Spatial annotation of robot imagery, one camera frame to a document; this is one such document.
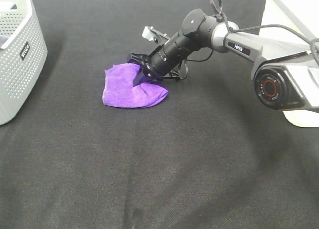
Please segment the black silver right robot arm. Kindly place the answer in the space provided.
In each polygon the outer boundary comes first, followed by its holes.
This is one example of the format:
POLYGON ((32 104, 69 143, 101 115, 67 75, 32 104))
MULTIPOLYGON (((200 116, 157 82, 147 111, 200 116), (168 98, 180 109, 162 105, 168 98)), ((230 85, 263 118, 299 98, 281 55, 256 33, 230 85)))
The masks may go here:
POLYGON ((314 41, 297 44, 251 34, 224 14, 209 16, 200 9, 189 12, 180 30, 153 52, 128 55, 128 62, 140 67, 133 84, 181 80, 181 64, 205 47, 251 61, 255 92, 265 106, 281 111, 318 109, 319 50, 314 41))

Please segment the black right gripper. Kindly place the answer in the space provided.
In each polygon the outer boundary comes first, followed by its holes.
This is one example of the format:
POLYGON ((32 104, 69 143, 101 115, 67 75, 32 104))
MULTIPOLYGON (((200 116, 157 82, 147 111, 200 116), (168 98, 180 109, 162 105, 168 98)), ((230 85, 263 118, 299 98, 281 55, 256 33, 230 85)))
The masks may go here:
POLYGON ((133 63, 140 67, 133 86, 136 87, 145 82, 163 81, 164 79, 181 80, 174 66, 167 64, 161 56, 129 53, 127 63, 133 63))

